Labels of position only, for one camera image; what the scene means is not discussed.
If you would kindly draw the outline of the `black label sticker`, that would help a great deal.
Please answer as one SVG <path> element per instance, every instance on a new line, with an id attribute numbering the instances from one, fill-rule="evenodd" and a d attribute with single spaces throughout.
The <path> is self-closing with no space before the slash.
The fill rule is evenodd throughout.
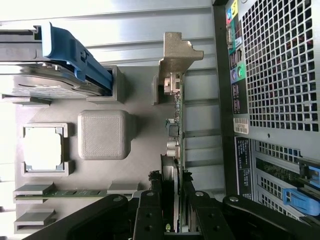
<path id="1" fill-rule="evenodd" d="M 253 200 L 250 140 L 245 137 L 236 136 L 234 142 L 237 194 L 244 198 Z"/>

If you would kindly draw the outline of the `grey metal PC case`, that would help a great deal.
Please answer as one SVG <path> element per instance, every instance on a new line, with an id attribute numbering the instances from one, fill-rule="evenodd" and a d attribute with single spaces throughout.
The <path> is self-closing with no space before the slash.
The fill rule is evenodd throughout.
<path id="1" fill-rule="evenodd" d="M 320 163 L 320 0 L 212 0 L 226 192 L 238 194 L 235 137 L 250 140 L 253 201 L 320 227 L 258 185 L 257 175 L 320 201 L 318 180 L 299 163 L 256 151 L 255 141 L 300 150 Z M 249 134 L 234 132 L 247 118 Z M 291 185 L 256 168 L 256 158 L 299 174 Z"/>

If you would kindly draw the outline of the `green RAM stick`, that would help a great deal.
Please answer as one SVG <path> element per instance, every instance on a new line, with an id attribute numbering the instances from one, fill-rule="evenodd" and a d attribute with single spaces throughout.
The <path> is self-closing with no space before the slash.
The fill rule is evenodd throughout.
<path id="1" fill-rule="evenodd" d="M 15 200 L 47 200 L 54 198 L 104 198 L 108 195 L 107 190 L 52 190 L 44 194 L 20 194 L 14 197 Z"/>

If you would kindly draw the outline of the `silver CPU chip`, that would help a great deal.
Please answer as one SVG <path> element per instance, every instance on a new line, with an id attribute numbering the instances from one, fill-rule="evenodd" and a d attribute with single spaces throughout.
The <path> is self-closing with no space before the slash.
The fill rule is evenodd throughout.
<path id="1" fill-rule="evenodd" d="M 27 128 L 23 159 L 28 171 L 55 171 L 62 163 L 62 136 L 53 127 Z"/>

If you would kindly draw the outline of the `hard disk in blue carrier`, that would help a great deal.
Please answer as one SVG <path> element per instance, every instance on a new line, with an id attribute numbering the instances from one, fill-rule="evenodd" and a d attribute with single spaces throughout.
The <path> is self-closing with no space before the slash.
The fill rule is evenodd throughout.
<path id="1" fill-rule="evenodd" d="M 112 93 L 112 71 L 68 30 L 50 22 L 33 29 L 0 29 L 0 94 L 83 99 Z"/>

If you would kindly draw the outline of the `perforated metal slot cover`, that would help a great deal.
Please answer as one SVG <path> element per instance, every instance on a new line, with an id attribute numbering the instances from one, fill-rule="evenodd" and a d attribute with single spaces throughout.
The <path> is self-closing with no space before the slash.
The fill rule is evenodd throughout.
<path id="1" fill-rule="evenodd" d="M 262 187 L 263 189 L 265 189 L 267 192 L 277 197 L 278 199 L 283 198 L 283 188 L 280 185 L 276 184 L 275 182 L 273 182 L 272 180 L 264 176 L 257 175 L 256 178 L 257 178 L 257 183 L 260 187 Z"/>
<path id="2" fill-rule="evenodd" d="M 298 149 L 258 140 L 255 140 L 255 150 L 259 153 L 292 163 L 297 163 L 298 158 L 302 157 Z"/>

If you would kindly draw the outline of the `barcode sticker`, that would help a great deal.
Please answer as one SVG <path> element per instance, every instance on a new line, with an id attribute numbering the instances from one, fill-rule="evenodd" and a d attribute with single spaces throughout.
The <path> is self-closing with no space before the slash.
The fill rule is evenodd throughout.
<path id="1" fill-rule="evenodd" d="M 233 130 L 235 133 L 248 135 L 249 134 L 249 121 L 244 117 L 233 118 Z"/>

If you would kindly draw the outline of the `grey plastic parts rack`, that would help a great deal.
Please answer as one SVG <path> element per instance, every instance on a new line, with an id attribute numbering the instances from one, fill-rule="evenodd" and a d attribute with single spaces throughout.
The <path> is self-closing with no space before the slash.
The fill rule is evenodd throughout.
<path id="1" fill-rule="evenodd" d="M 60 220 L 92 204 L 94 197 L 53 197 L 48 200 L 14 200 L 14 190 L 24 185 L 82 192 L 106 190 L 112 184 L 140 189 L 149 185 L 150 171 L 161 166 L 167 134 L 165 120 L 173 113 L 170 105 L 153 104 L 154 66 L 121 66 L 119 86 L 124 101 L 54 99 L 50 105 L 0 103 L 0 237 L 22 239 L 40 229 L 39 225 L 16 230 L 15 220 L 27 211 L 33 217 Z M 78 152 L 78 117 L 93 110 L 123 110 L 133 116 L 129 123 L 136 130 L 131 150 L 121 160 L 84 160 Z M 71 174 L 23 175 L 24 127 L 28 124 L 66 124 L 63 154 Z"/>

